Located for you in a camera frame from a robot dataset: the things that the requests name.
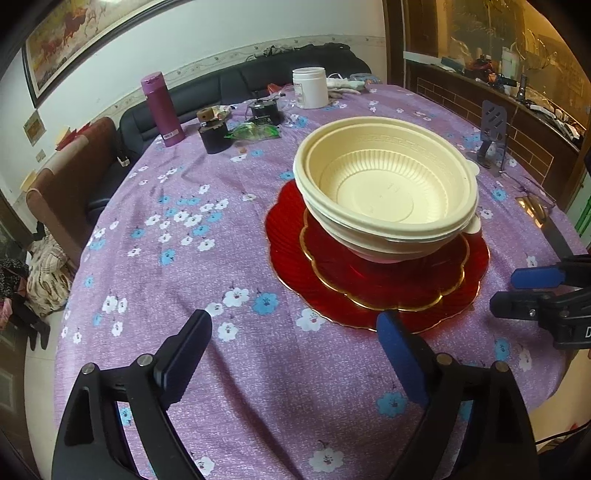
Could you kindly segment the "wooden cabinet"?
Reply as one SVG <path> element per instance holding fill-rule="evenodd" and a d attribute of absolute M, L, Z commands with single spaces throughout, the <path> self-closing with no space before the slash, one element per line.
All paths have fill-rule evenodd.
<path fill-rule="evenodd" d="M 528 1 L 386 1 L 388 80 L 478 126 L 507 111 L 508 152 L 572 204 L 590 150 L 590 76 Z"/>

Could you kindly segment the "black small round container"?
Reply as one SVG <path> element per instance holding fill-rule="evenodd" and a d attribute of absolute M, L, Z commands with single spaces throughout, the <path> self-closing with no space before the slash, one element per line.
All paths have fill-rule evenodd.
<path fill-rule="evenodd" d="M 280 112 L 276 98 L 256 100 L 249 105 L 249 111 L 252 113 L 250 121 L 253 123 L 277 126 L 283 121 L 283 113 Z"/>

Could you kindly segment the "magenta thermos bottle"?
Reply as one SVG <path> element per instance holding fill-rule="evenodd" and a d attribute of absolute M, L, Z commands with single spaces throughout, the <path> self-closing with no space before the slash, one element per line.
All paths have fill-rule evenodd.
<path fill-rule="evenodd" d="M 154 72 L 142 78 L 141 88 L 164 145 L 172 147 L 180 143 L 185 134 L 174 110 L 163 74 Z"/>

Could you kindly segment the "grey phone stand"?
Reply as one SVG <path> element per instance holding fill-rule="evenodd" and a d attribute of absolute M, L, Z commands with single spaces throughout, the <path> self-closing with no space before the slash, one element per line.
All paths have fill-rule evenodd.
<path fill-rule="evenodd" d="M 482 103 L 477 162 L 499 177 L 505 170 L 507 152 L 507 111 L 489 100 Z"/>

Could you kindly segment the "white plastic jar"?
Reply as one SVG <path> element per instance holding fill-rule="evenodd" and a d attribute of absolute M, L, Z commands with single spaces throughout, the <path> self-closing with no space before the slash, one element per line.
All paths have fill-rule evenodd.
<path fill-rule="evenodd" d="M 295 100 L 301 109 L 318 109 L 329 105 L 327 75 L 324 67 L 294 69 L 293 85 Z"/>

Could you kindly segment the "white gloves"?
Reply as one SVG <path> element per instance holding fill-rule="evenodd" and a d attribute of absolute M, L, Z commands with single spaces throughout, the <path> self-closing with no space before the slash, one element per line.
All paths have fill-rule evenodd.
<path fill-rule="evenodd" d="M 336 77 L 328 77 L 327 78 L 327 88 L 329 94 L 341 94 L 341 93 L 351 93 L 351 94 L 362 94 L 363 92 L 367 91 L 366 83 L 361 80 L 351 80 L 348 78 L 336 78 Z"/>

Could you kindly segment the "eyeglasses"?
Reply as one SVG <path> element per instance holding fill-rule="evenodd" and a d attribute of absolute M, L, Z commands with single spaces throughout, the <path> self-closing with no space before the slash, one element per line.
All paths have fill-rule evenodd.
<path fill-rule="evenodd" d="M 535 181 L 512 176 L 506 170 L 501 171 L 501 176 L 517 190 L 517 203 L 533 219 L 536 226 L 542 228 L 551 219 L 556 200 Z"/>

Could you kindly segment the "cream plastic bowl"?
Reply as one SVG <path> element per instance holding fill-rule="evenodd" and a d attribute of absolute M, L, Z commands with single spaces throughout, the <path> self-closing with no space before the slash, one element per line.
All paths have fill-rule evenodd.
<path fill-rule="evenodd" d="M 397 263 L 426 257 L 451 243 L 461 234 L 477 234 L 482 228 L 481 218 L 478 214 L 475 214 L 463 229 L 452 233 L 447 238 L 438 240 L 391 240 L 342 226 L 335 220 L 318 212 L 308 202 L 305 202 L 304 205 L 308 209 L 308 214 L 318 221 L 318 224 L 332 239 L 341 243 L 356 256 L 374 263 Z"/>
<path fill-rule="evenodd" d="M 391 242 L 476 233 L 478 167 L 419 125 L 352 117 L 318 127 L 294 156 L 304 200 L 336 224 Z"/>

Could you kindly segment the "patterned blanket pile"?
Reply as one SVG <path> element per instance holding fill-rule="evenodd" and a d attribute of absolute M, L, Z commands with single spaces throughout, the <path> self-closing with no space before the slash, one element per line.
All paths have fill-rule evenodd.
<path fill-rule="evenodd" d="M 68 300 L 75 271 L 50 233 L 31 244 L 27 301 L 40 318 L 62 309 Z"/>

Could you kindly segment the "green plastic wrapper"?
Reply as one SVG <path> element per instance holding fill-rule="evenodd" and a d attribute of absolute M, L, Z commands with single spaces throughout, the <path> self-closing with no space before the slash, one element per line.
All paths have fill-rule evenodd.
<path fill-rule="evenodd" d="M 280 138 L 280 129 L 273 123 L 242 122 L 228 131 L 226 138 L 233 141 L 263 141 Z"/>

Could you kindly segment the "snack packet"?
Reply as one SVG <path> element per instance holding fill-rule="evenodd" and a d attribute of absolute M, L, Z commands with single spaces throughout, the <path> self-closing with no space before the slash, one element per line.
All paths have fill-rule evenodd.
<path fill-rule="evenodd" d="M 235 111 L 235 107 L 232 105 L 213 105 L 211 110 L 215 119 L 228 121 L 231 119 L 232 113 Z"/>

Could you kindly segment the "framed horse painting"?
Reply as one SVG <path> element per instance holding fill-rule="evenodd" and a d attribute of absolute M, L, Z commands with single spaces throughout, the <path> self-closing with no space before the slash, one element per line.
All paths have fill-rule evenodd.
<path fill-rule="evenodd" d="M 177 4 L 174 0 L 52 2 L 21 49 L 33 105 L 39 107 L 74 69 L 116 36 Z"/>

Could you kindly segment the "large red flower plate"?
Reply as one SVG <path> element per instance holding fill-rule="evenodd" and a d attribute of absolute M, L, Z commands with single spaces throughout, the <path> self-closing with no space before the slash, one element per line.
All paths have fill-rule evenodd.
<path fill-rule="evenodd" d="M 294 181 L 281 188 L 264 227 L 280 282 L 329 321 L 356 329 L 376 329 L 386 310 L 398 311 L 412 333 L 435 328 L 470 308 L 490 261 L 480 233 L 462 234 L 418 260 L 365 260 L 325 232 Z"/>

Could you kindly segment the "small red flower plate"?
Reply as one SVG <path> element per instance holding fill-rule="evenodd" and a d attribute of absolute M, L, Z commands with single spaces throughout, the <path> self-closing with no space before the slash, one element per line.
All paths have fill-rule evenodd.
<path fill-rule="evenodd" d="M 312 272 L 332 291 L 369 310 L 430 309 L 465 283 L 472 248 L 462 234 L 435 253 L 398 263 L 374 263 L 353 254 L 304 212 L 300 246 Z"/>

